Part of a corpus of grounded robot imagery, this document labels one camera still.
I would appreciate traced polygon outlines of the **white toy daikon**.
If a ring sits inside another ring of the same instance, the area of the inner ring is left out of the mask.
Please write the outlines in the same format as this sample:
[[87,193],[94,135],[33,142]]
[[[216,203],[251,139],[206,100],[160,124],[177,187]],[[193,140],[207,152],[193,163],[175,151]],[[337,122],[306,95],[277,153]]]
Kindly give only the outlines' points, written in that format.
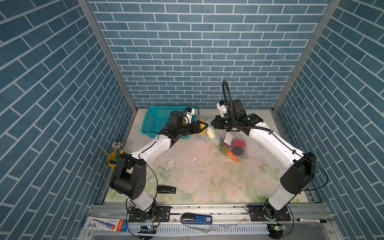
[[209,140],[216,140],[216,134],[214,132],[214,129],[212,127],[207,127],[207,136]]

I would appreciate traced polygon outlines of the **orange toy carrot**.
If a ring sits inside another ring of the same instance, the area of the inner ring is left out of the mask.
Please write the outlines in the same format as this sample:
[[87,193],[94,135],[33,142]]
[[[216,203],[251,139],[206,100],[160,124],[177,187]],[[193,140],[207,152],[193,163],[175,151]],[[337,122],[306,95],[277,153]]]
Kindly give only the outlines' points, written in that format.
[[240,162],[240,160],[230,151],[230,149],[228,147],[225,146],[225,143],[223,141],[220,141],[220,144],[219,144],[219,151],[226,155],[226,156],[229,156],[232,160],[234,160],[235,162]]

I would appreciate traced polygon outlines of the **dark toy avocado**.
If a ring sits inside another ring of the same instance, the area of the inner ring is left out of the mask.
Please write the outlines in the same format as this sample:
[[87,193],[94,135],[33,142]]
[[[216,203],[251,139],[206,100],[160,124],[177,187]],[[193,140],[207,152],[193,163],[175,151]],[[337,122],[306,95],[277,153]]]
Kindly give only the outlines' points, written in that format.
[[238,146],[234,146],[231,151],[235,156],[242,156],[245,152],[243,148]]

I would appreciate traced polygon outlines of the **teal plastic basket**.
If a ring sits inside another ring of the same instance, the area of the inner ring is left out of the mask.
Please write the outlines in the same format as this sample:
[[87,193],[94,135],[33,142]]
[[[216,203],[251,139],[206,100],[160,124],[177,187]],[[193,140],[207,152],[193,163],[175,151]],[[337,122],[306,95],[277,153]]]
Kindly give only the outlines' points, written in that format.
[[193,109],[191,113],[193,116],[188,115],[191,121],[196,119],[196,108],[193,106],[152,106],[148,108],[144,118],[141,133],[154,139],[157,133],[166,126],[172,111],[185,112],[187,108]]

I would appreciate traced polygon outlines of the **clear zip top bag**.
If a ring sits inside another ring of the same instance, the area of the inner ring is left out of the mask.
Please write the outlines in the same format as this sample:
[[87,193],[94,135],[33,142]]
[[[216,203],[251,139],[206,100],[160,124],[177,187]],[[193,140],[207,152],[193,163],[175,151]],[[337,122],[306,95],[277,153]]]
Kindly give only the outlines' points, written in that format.
[[[206,123],[208,124],[208,127],[212,127],[211,121],[212,121],[211,119],[206,120]],[[232,144],[232,147],[229,148],[230,151],[234,147],[233,146],[234,139],[242,139],[242,140],[244,140],[246,142],[245,137],[242,135],[243,133],[227,132],[226,130],[218,130],[218,129],[214,129],[214,132],[216,134],[216,138],[217,138],[216,140],[209,140],[209,138],[207,136],[207,132],[204,135],[202,135],[201,138],[202,138],[203,141],[213,144],[215,146],[215,148],[217,149],[216,152],[219,154],[219,156],[220,157],[225,157],[228,160],[231,159],[231,158],[229,156],[226,156],[226,155],[222,154],[219,151],[220,141],[223,141],[224,143],[227,143],[227,144]],[[240,160],[240,162],[245,161],[248,158],[247,142],[246,142],[246,147],[244,148],[244,150],[245,150],[245,152],[244,152],[244,154],[242,156],[236,156]]]

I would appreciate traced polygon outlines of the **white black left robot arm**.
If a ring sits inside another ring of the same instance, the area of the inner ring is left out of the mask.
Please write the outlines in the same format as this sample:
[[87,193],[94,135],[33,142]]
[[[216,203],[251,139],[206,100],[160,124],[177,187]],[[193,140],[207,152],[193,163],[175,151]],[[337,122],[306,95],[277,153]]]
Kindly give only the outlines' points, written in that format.
[[208,124],[202,121],[193,121],[190,124],[169,121],[149,144],[131,154],[123,153],[118,156],[110,188],[127,196],[138,210],[146,214],[155,213],[156,200],[145,190],[149,163],[170,149],[181,136],[202,133],[207,127]]

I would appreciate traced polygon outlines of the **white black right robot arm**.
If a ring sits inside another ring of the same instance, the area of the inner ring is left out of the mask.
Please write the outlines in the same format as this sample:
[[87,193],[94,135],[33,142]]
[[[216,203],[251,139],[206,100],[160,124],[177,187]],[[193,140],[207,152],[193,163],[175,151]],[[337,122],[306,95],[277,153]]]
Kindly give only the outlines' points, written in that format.
[[245,133],[267,148],[285,167],[280,185],[264,203],[263,211],[268,220],[279,218],[286,211],[286,205],[314,179],[316,156],[290,145],[256,114],[241,115],[238,121],[231,119],[228,114],[224,117],[218,115],[211,125],[214,129]]

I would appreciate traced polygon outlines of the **black stapler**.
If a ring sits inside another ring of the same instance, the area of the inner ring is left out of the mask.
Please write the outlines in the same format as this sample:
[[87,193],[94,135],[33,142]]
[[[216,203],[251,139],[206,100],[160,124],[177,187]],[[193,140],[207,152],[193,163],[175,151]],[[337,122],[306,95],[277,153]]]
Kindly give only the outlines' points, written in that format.
[[177,188],[167,185],[159,185],[157,187],[157,192],[159,194],[176,194]]

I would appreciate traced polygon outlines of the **yellow pen cup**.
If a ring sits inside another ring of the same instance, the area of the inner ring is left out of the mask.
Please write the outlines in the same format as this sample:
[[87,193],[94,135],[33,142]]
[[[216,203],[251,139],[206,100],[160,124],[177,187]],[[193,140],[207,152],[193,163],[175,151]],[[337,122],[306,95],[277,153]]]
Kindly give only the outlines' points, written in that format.
[[103,152],[107,155],[107,162],[109,167],[111,167],[114,170],[118,157],[121,154],[125,153],[125,151],[123,150],[123,144],[120,142],[113,142],[112,148],[113,148],[113,152],[110,154],[104,149],[103,149]]

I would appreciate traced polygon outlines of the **blue black box cutter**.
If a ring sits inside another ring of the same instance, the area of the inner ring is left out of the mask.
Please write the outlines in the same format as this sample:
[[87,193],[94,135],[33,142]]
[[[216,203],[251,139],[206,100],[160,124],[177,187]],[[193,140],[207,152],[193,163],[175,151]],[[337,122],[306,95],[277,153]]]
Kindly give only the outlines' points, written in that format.
[[212,216],[195,213],[184,213],[180,220],[183,224],[211,225],[213,223]]

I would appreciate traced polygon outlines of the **black marker pen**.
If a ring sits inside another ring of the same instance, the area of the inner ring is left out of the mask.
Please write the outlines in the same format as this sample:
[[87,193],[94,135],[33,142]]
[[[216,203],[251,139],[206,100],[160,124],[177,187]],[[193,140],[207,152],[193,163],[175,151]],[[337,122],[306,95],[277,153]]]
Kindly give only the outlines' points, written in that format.
[[304,219],[304,218],[298,218],[297,221],[298,221],[298,222],[301,222],[301,223],[322,223],[322,224],[325,224],[325,223],[328,222],[327,220],[321,220],[321,219]]

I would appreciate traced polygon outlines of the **red blue pencil box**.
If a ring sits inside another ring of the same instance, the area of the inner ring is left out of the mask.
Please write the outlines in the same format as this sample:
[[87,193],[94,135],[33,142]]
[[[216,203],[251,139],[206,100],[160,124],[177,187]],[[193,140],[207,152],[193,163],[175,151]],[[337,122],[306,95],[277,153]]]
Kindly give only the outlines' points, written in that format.
[[91,230],[102,230],[117,233],[127,232],[127,221],[119,219],[105,219],[105,218],[94,218],[88,217],[85,225],[85,229]]

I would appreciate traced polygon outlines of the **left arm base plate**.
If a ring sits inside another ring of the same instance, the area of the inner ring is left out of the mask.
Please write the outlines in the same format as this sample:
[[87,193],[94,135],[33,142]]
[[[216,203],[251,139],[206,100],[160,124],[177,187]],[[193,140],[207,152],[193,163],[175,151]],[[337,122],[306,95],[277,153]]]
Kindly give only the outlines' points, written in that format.
[[170,214],[170,206],[152,206],[148,212],[139,210],[135,206],[128,207],[128,216],[130,223],[169,222]]

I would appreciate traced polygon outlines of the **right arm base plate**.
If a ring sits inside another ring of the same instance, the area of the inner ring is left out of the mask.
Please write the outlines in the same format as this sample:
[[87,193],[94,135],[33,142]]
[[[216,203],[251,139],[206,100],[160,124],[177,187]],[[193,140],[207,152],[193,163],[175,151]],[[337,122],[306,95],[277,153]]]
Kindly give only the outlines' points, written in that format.
[[277,220],[285,220],[288,222],[292,220],[287,206],[277,211],[270,206],[247,205],[246,211],[250,214],[252,222],[273,222]]

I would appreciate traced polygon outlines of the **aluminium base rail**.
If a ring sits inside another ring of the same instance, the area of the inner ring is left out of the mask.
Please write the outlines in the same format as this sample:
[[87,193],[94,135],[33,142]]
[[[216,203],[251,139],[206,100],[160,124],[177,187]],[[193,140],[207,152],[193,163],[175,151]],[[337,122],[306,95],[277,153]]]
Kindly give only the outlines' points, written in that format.
[[[171,236],[171,235],[208,235],[208,231],[192,230],[182,225],[181,215],[184,213],[195,213],[202,215],[210,215],[213,217],[211,234],[247,234],[261,232],[262,225],[272,225],[273,222],[252,222],[250,214],[246,211],[247,205],[262,205],[263,204],[246,204],[246,203],[208,203],[208,204],[167,204],[158,203],[157,206],[170,206],[171,214],[169,222],[158,222],[160,229],[157,231],[157,236]],[[89,217],[105,218],[105,219],[128,219],[127,208],[129,204],[124,203],[107,203],[103,205],[93,205]],[[297,230],[303,224],[313,224],[320,227],[322,232],[326,235],[328,240],[342,239],[341,233],[338,230],[334,219],[332,218],[328,208],[324,203],[294,203],[287,205],[290,211],[291,221],[277,220],[276,223],[280,224],[294,224]],[[321,219],[327,220],[325,224],[322,223],[301,223],[298,218],[304,219]]]

